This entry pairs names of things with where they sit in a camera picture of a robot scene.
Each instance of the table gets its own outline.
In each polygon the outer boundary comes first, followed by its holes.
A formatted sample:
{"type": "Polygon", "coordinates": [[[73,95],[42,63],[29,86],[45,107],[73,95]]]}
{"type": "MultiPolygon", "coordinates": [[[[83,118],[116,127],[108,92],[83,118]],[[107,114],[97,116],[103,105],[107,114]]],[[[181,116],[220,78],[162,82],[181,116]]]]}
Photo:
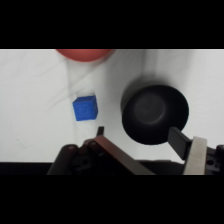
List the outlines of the table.
{"type": "Polygon", "coordinates": [[[0,50],[0,162],[53,162],[62,146],[80,146],[98,126],[135,159],[182,162],[168,144],[144,146],[126,135],[121,99],[153,83],[179,89],[190,107],[183,132],[215,147],[224,141],[223,61],[221,49],[117,49],[93,63],[54,49],[0,50]],[[93,94],[97,120],[76,122],[72,102],[93,94]]]}

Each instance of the blue cube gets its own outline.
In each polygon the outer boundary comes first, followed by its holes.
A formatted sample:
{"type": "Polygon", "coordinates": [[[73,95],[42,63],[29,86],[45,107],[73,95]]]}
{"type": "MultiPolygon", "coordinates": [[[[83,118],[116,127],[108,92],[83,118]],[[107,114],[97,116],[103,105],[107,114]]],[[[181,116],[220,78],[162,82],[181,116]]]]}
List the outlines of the blue cube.
{"type": "Polygon", "coordinates": [[[96,120],[98,114],[96,96],[79,97],[73,102],[77,121],[96,120]]]}

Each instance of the red object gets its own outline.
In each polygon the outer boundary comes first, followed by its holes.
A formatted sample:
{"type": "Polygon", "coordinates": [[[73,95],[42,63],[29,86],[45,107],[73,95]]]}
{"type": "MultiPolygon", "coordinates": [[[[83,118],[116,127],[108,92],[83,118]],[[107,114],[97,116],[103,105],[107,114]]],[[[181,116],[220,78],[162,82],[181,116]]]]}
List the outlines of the red object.
{"type": "Polygon", "coordinates": [[[80,62],[92,62],[106,56],[112,49],[56,49],[65,57],[80,62]]]}

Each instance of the red ball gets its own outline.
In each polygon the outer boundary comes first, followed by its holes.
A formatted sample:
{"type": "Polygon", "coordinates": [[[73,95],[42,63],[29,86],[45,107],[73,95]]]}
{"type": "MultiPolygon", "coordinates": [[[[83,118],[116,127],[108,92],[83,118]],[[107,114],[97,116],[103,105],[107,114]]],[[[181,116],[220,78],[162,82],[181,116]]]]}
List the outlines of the red ball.
{"type": "Polygon", "coordinates": [[[56,49],[65,57],[79,62],[92,62],[106,56],[112,49],[56,49]]]}

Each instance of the black bowl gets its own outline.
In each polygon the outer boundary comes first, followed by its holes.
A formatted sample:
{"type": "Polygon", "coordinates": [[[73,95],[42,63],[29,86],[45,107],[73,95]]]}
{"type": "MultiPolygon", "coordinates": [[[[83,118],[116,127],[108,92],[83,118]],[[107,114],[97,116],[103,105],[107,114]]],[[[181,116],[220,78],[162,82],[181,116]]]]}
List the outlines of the black bowl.
{"type": "Polygon", "coordinates": [[[122,123],[134,141],[158,145],[168,141],[171,127],[183,130],[189,116],[185,97],[170,86],[150,86],[139,91],[124,108],[122,123]]]}

